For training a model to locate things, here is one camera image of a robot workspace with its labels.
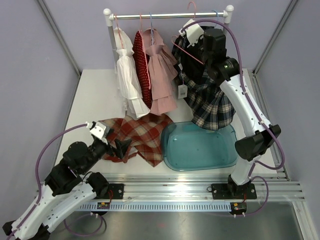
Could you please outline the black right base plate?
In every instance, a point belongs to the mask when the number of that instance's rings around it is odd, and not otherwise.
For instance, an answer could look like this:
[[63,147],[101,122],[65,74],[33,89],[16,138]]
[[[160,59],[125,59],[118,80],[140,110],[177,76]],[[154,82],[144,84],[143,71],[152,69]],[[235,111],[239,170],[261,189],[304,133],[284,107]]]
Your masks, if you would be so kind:
[[214,200],[256,200],[255,185],[251,182],[245,185],[232,185],[229,183],[213,183],[207,188]]

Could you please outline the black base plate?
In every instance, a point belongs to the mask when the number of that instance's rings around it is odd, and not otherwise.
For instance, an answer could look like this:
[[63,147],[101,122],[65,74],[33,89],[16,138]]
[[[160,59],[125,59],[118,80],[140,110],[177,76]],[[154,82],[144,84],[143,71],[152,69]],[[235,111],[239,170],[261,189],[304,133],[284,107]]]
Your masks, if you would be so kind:
[[207,188],[214,200],[256,200],[255,185],[251,182],[245,185],[232,185],[229,183],[213,183]]
[[103,196],[97,197],[97,199],[122,200],[124,197],[124,188],[125,185],[123,183],[110,183],[107,192]]

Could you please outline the aluminium mounting rail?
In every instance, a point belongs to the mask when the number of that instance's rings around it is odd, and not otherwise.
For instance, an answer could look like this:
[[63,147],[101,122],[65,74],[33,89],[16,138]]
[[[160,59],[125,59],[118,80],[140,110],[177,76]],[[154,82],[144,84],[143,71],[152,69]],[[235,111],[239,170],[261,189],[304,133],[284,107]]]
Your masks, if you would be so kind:
[[[107,181],[115,184],[124,184],[123,199],[125,201],[210,201],[213,195],[209,192],[211,184],[223,183],[217,177],[160,177],[160,178],[133,178],[108,176]],[[305,195],[297,181],[284,179],[268,179],[268,200],[271,202],[301,201]]]

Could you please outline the pink ruffled dress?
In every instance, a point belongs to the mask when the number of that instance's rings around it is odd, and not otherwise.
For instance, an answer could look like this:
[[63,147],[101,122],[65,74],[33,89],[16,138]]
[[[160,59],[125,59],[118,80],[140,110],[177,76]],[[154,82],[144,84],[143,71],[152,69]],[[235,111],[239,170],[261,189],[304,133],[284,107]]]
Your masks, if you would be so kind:
[[164,43],[160,34],[153,29],[154,45],[152,45],[150,28],[143,32],[145,53],[149,56],[148,71],[151,82],[152,106],[150,112],[162,115],[177,108],[172,82],[177,77],[176,58]]

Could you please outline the red plaid skirt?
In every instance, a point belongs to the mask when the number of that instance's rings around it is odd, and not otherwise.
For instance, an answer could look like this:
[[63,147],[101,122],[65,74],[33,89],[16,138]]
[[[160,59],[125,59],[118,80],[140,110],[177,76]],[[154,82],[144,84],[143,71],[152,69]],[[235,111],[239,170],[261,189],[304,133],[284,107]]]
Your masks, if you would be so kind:
[[156,167],[164,158],[161,149],[161,134],[166,126],[173,121],[166,114],[148,114],[138,120],[130,116],[124,118],[111,118],[103,121],[114,129],[107,139],[111,146],[115,146],[115,140],[131,140],[131,143],[123,158],[104,155],[103,159],[114,163],[127,163],[136,155],[141,156],[149,165]]

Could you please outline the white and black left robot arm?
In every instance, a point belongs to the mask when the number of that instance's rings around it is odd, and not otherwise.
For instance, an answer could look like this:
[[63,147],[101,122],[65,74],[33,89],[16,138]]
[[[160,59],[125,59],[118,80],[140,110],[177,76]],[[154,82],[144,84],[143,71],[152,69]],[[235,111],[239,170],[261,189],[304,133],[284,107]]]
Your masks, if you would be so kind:
[[123,158],[130,144],[130,140],[116,139],[115,146],[111,146],[97,138],[90,146],[81,141],[72,143],[25,213],[3,225],[4,233],[15,240],[47,240],[84,203],[93,199],[123,199],[124,184],[109,183],[99,172],[89,174],[86,180],[83,176],[106,154]]

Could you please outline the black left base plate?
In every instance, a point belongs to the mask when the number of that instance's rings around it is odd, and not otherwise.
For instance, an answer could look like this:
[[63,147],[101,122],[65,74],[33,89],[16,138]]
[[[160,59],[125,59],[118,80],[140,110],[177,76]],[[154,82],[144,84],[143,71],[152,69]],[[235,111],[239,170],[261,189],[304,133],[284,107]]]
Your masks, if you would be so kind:
[[97,197],[97,199],[122,200],[124,197],[124,188],[125,185],[123,183],[110,183],[107,192],[103,196]]

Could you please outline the white price tag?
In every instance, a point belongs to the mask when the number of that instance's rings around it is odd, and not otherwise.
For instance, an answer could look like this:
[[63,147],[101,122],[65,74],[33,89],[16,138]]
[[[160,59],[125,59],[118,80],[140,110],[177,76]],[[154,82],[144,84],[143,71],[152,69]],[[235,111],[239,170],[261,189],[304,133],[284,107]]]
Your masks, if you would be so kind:
[[177,86],[177,98],[184,99],[188,95],[188,87],[185,84]]

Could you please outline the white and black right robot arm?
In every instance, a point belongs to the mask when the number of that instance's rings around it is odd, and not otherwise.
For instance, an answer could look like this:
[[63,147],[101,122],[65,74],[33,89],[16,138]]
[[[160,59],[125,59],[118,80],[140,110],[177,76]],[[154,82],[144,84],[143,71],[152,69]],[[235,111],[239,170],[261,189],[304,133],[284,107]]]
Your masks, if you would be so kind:
[[221,187],[222,196],[232,199],[249,197],[255,193],[252,184],[253,170],[256,165],[269,167],[259,159],[273,144],[281,146],[278,141],[281,128],[265,117],[252,97],[243,76],[241,58],[227,56],[226,36],[223,31],[207,28],[200,35],[200,39],[199,55],[208,76],[230,100],[245,134],[244,138],[234,144],[238,159],[227,183]]

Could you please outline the teal plastic basin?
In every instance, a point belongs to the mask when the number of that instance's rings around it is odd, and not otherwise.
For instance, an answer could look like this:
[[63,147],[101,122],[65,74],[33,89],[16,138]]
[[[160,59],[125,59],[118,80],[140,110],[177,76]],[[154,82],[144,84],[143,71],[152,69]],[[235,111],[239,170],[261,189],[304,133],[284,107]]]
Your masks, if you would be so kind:
[[232,125],[207,130],[187,121],[167,125],[161,133],[160,145],[165,164],[184,172],[234,166],[238,158],[236,141]]

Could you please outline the blue hanger of pink dress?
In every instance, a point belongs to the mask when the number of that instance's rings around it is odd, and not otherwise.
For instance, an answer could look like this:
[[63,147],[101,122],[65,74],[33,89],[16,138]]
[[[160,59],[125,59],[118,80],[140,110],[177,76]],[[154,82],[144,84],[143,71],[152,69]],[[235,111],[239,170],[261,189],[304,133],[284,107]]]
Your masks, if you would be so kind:
[[152,17],[151,12],[149,12],[149,18],[150,18],[151,45],[154,45],[155,44],[155,37],[154,37],[154,28],[153,28],[153,17]]

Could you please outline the white metal clothes rack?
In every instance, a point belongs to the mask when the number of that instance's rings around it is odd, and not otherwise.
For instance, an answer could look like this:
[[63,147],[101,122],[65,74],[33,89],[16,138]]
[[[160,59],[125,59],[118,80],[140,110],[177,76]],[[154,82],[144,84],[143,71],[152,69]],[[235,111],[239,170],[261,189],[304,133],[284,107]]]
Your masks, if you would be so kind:
[[[222,23],[222,26],[228,26],[232,19],[232,14],[234,12],[234,6],[233,5],[227,5],[225,10],[225,19],[224,23]],[[105,18],[106,26],[109,33],[111,48],[112,48],[112,54],[114,58],[114,71],[117,73],[117,61],[119,59],[117,54],[117,45],[115,40],[115,34],[114,34],[114,22],[115,22],[115,16],[114,13],[108,8],[105,8],[103,10],[103,15]],[[142,19],[150,19],[150,14],[141,14]],[[152,19],[192,19],[194,16],[194,12],[190,13],[155,13],[152,14]],[[213,12],[197,12],[196,18],[214,18],[216,17],[216,14]],[[139,20],[139,14],[129,14],[129,15],[117,15],[118,20]]]

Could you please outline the pink wire hanger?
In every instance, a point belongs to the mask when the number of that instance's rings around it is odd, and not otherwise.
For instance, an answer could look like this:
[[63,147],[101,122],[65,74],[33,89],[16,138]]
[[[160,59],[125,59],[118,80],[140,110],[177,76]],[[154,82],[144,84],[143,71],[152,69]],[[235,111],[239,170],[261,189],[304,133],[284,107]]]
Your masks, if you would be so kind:
[[177,44],[174,43],[173,40],[171,40],[171,42],[173,43],[174,46],[178,47],[180,50],[182,50],[185,54],[187,54],[189,57],[193,58],[194,60],[196,60],[198,63],[204,65],[204,63],[197,59],[196,57],[194,57],[192,54],[190,54],[187,51],[187,48],[189,47],[194,47],[195,44],[197,44],[199,42],[199,39],[203,36],[204,34],[204,30],[202,29],[202,27],[198,24],[195,23],[195,19],[196,19],[196,13],[197,13],[197,6],[195,4],[194,1],[190,1],[188,3],[187,9],[189,9],[190,5],[194,6],[194,14],[193,14],[193,18],[190,19],[183,27],[185,28],[184,30],[179,30],[179,34],[181,37],[185,37],[188,42],[189,45],[187,45],[185,48],[182,48],[180,46],[178,46]]

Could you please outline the pink hanger of white dress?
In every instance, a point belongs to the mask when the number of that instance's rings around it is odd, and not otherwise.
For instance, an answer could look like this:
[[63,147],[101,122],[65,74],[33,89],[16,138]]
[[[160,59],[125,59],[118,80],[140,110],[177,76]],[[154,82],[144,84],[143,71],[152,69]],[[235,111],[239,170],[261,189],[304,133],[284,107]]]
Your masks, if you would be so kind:
[[118,21],[118,17],[116,14],[114,14],[114,19],[115,19],[115,24],[116,24],[116,28],[115,28],[115,32],[116,32],[116,42],[118,44],[118,48],[119,49],[124,49],[124,41],[122,38],[122,34],[121,34],[121,29],[119,27],[119,21]]

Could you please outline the red dotted garment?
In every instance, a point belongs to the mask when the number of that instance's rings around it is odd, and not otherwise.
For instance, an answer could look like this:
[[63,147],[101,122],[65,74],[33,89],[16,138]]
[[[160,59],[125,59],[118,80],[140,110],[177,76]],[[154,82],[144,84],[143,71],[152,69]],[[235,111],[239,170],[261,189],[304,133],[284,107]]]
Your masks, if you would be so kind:
[[137,31],[133,42],[133,59],[135,62],[136,74],[141,88],[142,100],[150,109],[152,107],[152,90],[149,90],[149,82],[145,65],[145,58],[142,47],[142,39],[140,32]]

